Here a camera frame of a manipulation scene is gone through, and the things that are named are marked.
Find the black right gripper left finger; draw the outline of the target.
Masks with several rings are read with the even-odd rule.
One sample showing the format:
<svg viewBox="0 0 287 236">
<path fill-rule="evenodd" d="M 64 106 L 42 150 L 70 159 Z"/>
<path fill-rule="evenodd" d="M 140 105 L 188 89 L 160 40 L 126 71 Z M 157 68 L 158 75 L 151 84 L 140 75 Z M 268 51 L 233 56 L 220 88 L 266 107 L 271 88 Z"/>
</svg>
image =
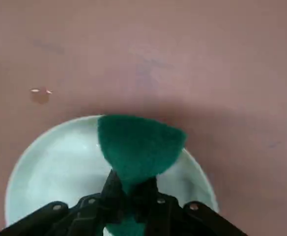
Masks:
<svg viewBox="0 0 287 236">
<path fill-rule="evenodd" d="M 69 207 L 54 201 L 14 224 L 0 236 L 101 236 L 107 224 L 120 223 L 126 196 L 115 171 L 110 171 L 102 192 L 82 197 Z"/>
</svg>

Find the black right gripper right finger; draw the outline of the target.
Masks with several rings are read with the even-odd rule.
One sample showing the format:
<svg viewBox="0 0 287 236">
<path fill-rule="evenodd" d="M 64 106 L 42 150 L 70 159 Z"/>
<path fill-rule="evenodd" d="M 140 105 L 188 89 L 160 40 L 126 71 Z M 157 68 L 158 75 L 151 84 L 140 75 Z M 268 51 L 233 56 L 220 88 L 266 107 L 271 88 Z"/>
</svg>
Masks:
<svg viewBox="0 0 287 236">
<path fill-rule="evenodd" d="M 207 205 L 191 201 L 180 207 L 176 197 L 160 193 L 155 178 L 133 191 L 135 220 L 145 236 L 245 236 L 242 230 Z"/>
</svg>

